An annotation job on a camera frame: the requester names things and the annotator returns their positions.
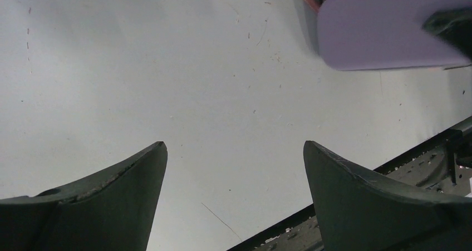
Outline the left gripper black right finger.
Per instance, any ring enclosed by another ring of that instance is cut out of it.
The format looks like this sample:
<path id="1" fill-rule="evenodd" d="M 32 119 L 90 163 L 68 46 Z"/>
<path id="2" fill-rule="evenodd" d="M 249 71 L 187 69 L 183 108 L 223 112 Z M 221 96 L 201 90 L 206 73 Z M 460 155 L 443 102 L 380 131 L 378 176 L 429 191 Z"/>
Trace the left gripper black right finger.
<path id="1" fill-rule="evenodd" d="M 388 178 L 306 141 L 325 250 L 470 250 L 471 199 Z"/>

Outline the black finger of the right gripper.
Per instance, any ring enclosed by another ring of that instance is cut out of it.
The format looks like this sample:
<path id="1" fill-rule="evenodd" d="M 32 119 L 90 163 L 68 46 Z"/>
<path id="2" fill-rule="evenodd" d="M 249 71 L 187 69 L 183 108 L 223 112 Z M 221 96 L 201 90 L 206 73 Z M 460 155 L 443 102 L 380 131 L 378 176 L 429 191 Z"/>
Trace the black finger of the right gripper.
<path id="1" fill-rule="evenodd" d="M 471 59 L 471 7 L 435 12 L 422 29 Z"/>

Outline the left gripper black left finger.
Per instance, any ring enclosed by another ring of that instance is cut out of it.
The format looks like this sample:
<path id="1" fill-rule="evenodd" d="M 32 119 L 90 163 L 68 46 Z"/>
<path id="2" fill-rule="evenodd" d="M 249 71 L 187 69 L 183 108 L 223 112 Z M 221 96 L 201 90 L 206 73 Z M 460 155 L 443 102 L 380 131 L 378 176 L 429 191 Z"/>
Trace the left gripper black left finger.
<path id="1" fill-rule="evenodd" d="M 1 200 L 2 250 L 145 250 L 168 151 L 158 141 L 82 179 Z"/>

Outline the grey umbrella case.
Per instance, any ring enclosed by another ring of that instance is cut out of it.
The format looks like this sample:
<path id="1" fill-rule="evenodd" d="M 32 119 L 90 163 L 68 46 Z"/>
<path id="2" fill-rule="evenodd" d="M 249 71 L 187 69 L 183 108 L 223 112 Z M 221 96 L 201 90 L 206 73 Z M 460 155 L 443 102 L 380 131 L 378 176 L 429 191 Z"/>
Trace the grey umbrella case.
<path id="1" fill-rule="evenodd" d="M 466 66 L 471 59 L 422 29 L 471 0 L 326 0 L 317 13 L 321 59 L 340 71 Z"/>

